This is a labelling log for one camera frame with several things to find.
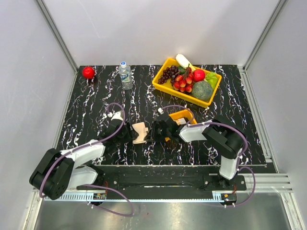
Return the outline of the beige leather card holder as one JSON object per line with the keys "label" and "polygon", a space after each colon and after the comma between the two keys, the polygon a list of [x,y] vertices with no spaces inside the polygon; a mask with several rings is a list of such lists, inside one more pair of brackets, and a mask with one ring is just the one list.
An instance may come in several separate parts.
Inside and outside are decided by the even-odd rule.
{"label": "beige leather card holder", "polygon": [[149,129],[145,126],[144,122],[132,124],[133,129],[138,133],[136,139],[132,141],[133,144],[142,144],[146,141],[144,140],[148,134]]}

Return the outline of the credit card stack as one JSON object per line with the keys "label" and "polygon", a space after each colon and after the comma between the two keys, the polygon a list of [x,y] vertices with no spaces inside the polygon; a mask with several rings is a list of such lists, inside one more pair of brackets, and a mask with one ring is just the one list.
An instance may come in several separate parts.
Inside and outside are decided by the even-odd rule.
{"label": "credit card stack", "polygon": [[187,125],[189,123],[189,119],[187,117],[182,117],[182,118],[175,120],[175,122],[178,126]]}

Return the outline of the small yellow card bin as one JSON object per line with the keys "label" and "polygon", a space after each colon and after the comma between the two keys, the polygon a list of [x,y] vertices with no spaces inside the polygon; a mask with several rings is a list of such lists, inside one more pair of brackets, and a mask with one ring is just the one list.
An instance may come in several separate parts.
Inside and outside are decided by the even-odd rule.
{"label": "small yellow card bin", "polygon": [[186,124],[193,118],[193,115],[188,110],[181,110],[175,113],[169,114],[169,116],[178,124]]}

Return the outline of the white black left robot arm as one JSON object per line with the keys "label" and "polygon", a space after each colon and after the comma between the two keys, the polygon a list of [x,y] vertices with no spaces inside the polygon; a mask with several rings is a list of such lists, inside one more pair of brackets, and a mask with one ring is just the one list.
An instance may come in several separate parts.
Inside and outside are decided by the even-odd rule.
{"label": "white black left robot arm", "polygon": [[104,178],[93,166],[84,166],[92,159],[100,158],[113,144],[132,142],[139,136],[132,124],[125,120],[123,112],[116,112],[109,122],[103,136],[91,139],[78,147],[57,150],[51,148],[31,174],[29,183],[38,189],[43,197],[56,200],[67,189],[88,184],[99,189]]}

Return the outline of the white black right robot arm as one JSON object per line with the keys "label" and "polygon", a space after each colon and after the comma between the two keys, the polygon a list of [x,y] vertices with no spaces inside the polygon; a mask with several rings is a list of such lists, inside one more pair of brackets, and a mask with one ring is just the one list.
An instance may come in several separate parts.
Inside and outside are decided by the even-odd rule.
{"label": "white black right robot arm", "polygon": [[144,140],[208,141],[221,156],[218,184],[222,189],[230,189],[236,183],[239,159],[248,146],[244,131],[222,117],[196,124],[192,121],[186,115],[161,114],[152,122]]}

